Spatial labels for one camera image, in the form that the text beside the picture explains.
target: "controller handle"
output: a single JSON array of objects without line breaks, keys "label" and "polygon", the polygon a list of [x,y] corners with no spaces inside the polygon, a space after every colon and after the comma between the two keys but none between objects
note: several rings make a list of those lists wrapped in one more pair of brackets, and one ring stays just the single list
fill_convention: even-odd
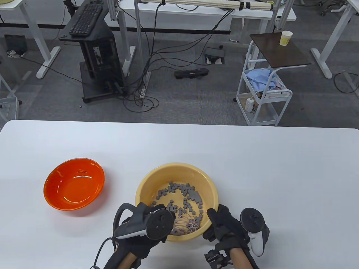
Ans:
[{"label": "controller handle", "polygon": [[241,212],[240,220],[243,229],[248,232],[252,252],[258,257],[262,256],[269,237],[269,228],[263,215],[257,209],[248,207]]}]

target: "black device on floor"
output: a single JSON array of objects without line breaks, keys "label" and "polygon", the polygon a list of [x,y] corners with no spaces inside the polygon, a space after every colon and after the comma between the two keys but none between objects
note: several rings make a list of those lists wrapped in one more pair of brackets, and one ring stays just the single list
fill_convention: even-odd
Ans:
[{"label": "black device on floor", "polygon": [[184,77],[188,77],[190,79],[194,79],[196,77],[207,76],[209,70],[207,68],[198,68],[193,70],[185,70],[185,71],[176,71],[174,76],[176,79],[182,79]]}]

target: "white metal cart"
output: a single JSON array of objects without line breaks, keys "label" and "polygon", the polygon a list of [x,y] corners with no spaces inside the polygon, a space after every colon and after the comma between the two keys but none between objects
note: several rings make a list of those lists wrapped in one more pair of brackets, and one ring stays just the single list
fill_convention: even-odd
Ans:
[{"label": "white metal cart", "polygon": [[[274,124],[275,126],[278,126],[293,93],[286,88],[277,75],[277,71],[281,69],[304,67],[310,64],[310,62],[293,44],[293,41],[289,42],[292,43],[291,45],[279,45],[281,33],[256,34],[250,36],[252,41],[247,51],[241,80],[239,81],[237,94],[233,101],[238,103],[248,125],[261,126]],[[256,46],[259,48],[265,59],[250,60],[250,55]],[[247,73],[250,70],[255,69],[255,64],[258,62],[268,62],[269,67],[267,69],[271,71],[263,91],[258,91],[258,89],[256,91],[247,77]],[[270,90],[269,85],[273,79],[283,87],[278,90]],[[243,81],[246,83],[247,89],[249,89],[248,93],[240,92]],[[256,106],[254,106],[251,112],[245,110],[248,98],[253,98],[256,102]],[[272,105],[272,103],[276,102],[285,102],[279,115]]]}]

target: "hand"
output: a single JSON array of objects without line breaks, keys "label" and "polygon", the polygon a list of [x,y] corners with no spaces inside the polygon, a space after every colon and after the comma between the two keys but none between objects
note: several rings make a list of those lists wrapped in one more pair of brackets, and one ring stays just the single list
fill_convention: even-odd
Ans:
[{"label": "hand", "polygon": [[[154,212],[160,208],[166,208],[164,204],[159,204],[155,207],[149,207],[150,212]],[[129,221],[131,217],[124,220],[122,223]],[[138,259],[144,259],[148,256],[151,248],[158,245],[160,242],[165,243],[167,236],[163,237],[161,240],[151,240],[146,235],[144,236],[135,236],[127,239],[116,239],[118,245],[123,246],[125,249],[128,249],[132,254],[134,254]]]},{"label": "hand", "polygon": [[225,250],[227,253],[232,248],[249,250],[249,237],[242,228],[240,221],[229,212],[228,207],[220,204],[218,211],[213,208],[207,210],[207,215],[212,222],[209,229],[203,233],[203,238],[212,242],[217,239],[216,250]]},{"label": "hand", "polygon": [[[149,214],[160,208],[165,208],[165,206],[159,204],[155,207],[148,207],[145,213]],[[146,235],[127,239],[117,239],[113,237],[112,239],[116,242],[117,248],[106,263],[104,269],[138,268],[141,264],[141,259],[146,258],[151,248],[158,245],[161,241],[165,243],[167,236],[163,237],[161,240],[151,240]]]}]

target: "floor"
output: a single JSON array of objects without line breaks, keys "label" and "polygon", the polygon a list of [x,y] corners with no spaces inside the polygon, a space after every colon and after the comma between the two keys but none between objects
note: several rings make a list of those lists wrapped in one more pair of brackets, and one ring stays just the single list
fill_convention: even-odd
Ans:
[{"label": "floor", "polygon": [[[312,65],[301,69],[292,69],[279,73],[286,86],[293,91],[293,98],[283,115],[280,126],[359,128],[359,99],[353,94],[339,92],[333,80],[326,79],[310,54],[311,47],[321,51],[341,14],[331,13],[325,17],[318,15],[318,8],[295,6],[297,21],[288,22],[286,29],[292,31],[293,41],[309,57]],[[257,21],[249,22],[250,33],[258,28]],[[327,60],[335,74],[346,70],[359,74],[359,17],[354,16]],[[144,123],[188,123],[188,124],[228,124],[246,125],[239,107],[232,101],[238,87],[240,72],[246,49],[239,48],[228,39],[238,39],[242,21],[232,21],[231,35],[215,35],[208,43],[217,48],[224,45],[225,64],[210,66],[208,76],[200,79],[176,80],[173,70],[161,68],[152,72],[148,96],[157,98],[159,106],[145,113],[133,113],[125,109],[122,101],[110,98],[84,104],[81,100],[82,87],[75,80],[66,78],[52,70],[39,80],[36,72],[39,65],[24,59],[14,59],[20,74],[31,70],[32,74],[17,96],[23,101],[20,106],[20,119],[59,120],[59,121],[100,121],[100,122],[144,122]],[[0,36],[23,34],[27,29],[0,28]],[[81,79],[79,62],[83,56],[76,44],[64,44],[54,39],[57,30],[43,29],[49,45],[61,46],[60,54],[52,65],[55,70],[70,77]],[[114,32],[120,42],[119,32]],[[155,49],[193,41],[203,35],[196,34],[156,34]],[[130,33],[130,43],[135,44],[136,33]],[[30,50],[26,58],[42,62],[41,54],[36,50],[33,40],[28,41]],[[184,60],[197,58],[204,43],[185,52],[173,54]],[[183,65],[178,60],[171,61]],[[153,68],[164,65],[158,61]],[[139,53],[131,65],[129,82],[139,76]],[[11,84],[13,80],[6,67],[0,65],[0,73]],[[343,90],[349,87],[338,77],[338,86]],[[130,109],[141,111],[134,104],[126,103]]]}]

